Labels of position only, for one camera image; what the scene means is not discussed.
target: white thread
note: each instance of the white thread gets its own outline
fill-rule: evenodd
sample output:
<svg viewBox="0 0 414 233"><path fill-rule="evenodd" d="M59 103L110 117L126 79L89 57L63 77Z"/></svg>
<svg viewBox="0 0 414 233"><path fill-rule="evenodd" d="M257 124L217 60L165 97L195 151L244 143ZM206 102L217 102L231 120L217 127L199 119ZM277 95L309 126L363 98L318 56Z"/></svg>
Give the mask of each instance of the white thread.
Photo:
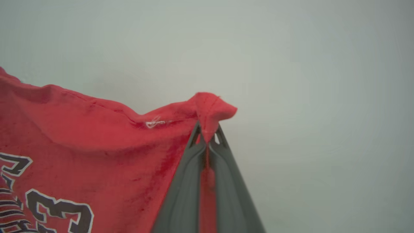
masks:
<svg viewBox="0 0 414 233"><path fill-rule="evenodd" d="M154 126L158 124L165 124L165 121L159 121L160 118L161 118L160 116L156 116L152 121L147 121L145 122L145 124L147 125L149 129L154 128Z"/></svg>

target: red shirt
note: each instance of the red shirt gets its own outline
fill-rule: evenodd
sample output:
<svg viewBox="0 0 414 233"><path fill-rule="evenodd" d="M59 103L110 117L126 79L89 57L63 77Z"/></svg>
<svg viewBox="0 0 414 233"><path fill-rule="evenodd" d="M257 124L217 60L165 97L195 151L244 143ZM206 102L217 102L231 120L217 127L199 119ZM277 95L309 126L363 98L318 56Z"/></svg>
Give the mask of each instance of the red shirt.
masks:
<svg viewBox="0 0 414 233"><path fill-rule="evenodd" d="M197 121L209 141L235 112L197 93L139 115L0 67L0 229L148 233Z"/></svg>

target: white wall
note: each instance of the white wall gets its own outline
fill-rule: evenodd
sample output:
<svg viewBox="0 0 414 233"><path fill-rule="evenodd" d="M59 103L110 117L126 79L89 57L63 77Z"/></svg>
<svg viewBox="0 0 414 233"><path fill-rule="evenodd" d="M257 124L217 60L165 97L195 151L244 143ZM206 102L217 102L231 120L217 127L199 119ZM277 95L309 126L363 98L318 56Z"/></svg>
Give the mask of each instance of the white wall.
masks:
<svg viewBox="0 0 414 233"><path fill-rule="evenodd" d="M0 3L0 66L143 114L197 91L269 233L414 232L412 0Z"/></svg>

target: printed number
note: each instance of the printed number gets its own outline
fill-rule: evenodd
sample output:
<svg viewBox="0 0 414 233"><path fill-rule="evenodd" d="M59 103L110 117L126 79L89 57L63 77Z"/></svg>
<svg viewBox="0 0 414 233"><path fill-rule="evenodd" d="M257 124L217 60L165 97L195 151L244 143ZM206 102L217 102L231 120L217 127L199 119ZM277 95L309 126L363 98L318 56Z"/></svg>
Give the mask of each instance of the printed number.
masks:
<svg viewBox="0 0 414 233"><path fill-rule="evenodd" d="M14 176L20 176L33 162L29 157L10 155L6 153L0 153L0 159L13 163L12 167L7 167L6 165L2 166L2 170Z"/></svg>
<svg viewBox="0 0 414 233"><path fill-rule="evenodd" d="M94 214L88 204L75 203L69 200L58 199L46 196L35 189L26 192L26 205L32 212L33 216L40 222L46 223L46 213L39 211L39 205L47 209L49 216L58 218L67 218L65 214L77 214L76 221L70 220L68 232L71 233L89 233L92 229Z"/></svg>
<svg viewBox="0 0 414 233"><path fill-rule="evenodd" d="M9 187L10 190L13 190L14 179L4 175L3 173L1 173L1 177L3 178L4 182L6 182L7 187Z"/></svg>
<svg viewBox="0 0 414 233"><path fill-rule="evenodd" d="M6 229L10 229L10 228L17 228L16 231L6 231L6 232L10 232L10 233L28 233L28 232L34 232L34 233L38 233L38 231L36 229L30 229L27 227L27 225L29 225L30 222L27 220L17 220L17 221L12 221L12 222L8 222L8 223L2 223L0 224L0 232L3 232L2 229L6 230Z"/></svg>
<svg viewBox="0 0 414 233"><path fill-rule="evenodd" d="M36 227L39 233L57 233L55 229L46 228L39 222L36 223Z"/></svg>

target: black and white lettering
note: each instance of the black and white lettering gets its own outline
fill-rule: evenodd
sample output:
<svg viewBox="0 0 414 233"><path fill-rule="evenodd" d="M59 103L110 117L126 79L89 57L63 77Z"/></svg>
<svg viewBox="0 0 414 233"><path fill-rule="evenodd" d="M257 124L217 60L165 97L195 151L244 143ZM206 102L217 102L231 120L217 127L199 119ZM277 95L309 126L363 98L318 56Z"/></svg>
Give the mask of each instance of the black and white lettering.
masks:
<svg viewBox="0 0 414 233"><path fill-rule="evenodd" d="M47 228L40 224L39 222L36 223L37 230L39 233L57 233L55 229Z"/></svg>
<svg viewBox="0 0 414 233"><path fill-rule="evenodd" d="M26 192L26 206L33 216L42 223L47 223L46 213L39 211L39 205L47 210L47 215L58 218L67 218L65 214L77 214L77 220L70 220L68 232L90 233L94 214L88 204L76 203L69 200L49 197L41 192L31 189Z"/></svg>
<svg viewBox="0 0 414 233"><path fill-rule="evenodd" d="M28 168L30 164L33 162L31 158L26 156L11 155L1 152L0 160L13 163L12 167L7 167L6 165L4 165L1 168L1 170L3 170L4 172L13 176L20 176L26 170L26 168Z"/></svg>
<svg viewBox="0 0 414 233"><path fill-rule="evenodd" d="M23 215L24 216L24 213L21 212L20 210L16 210L16 209L0 211L0 218L6 217L6 216L9 217L9 216L13 216L13 215Z"/></svg>
<svg viewBox="0 0 414 233"><path fill-rule="evenodd" d="M20 201L20 199L18 197L15 197L14 199L16 200L16 205L18 207L20 207L21 210L23 210L23 203L22 203L22 201Z"/></svg>
<svg viewBox="0 0 414 233"><path fill-rule="evenodd" d="M0 193L2 193L2 194L11 194L12 192L9 189L0 189Z"/></svg>
<svg viewBox="0 0 414 233"><path fill-rule="evenodd" d="M3 178L4 182L6 182L7 187L9 187L9 189L11 191L13 191L13 184L14 184L14 179L6 176L5 174L1 173L1 177Z"/></svg>
<svg viewBox="0 0 414 233"><path fill-rule="evenodd" d="M0 201L0 206L18 206L20 207L15 201Z"/></svg>
<svg viewBox="0 0 414 233"><path fill-rule="evenodd" d="M0 232L8 232L8 233L28 233L28 232L34 232L38 233L36 229L31 229L27 225L31 224L29 221L25 219L17 220L17 221L11 221L8 223L2 223L0 224ZM15 231L10 231L10 228L17 228Z"/></svg>

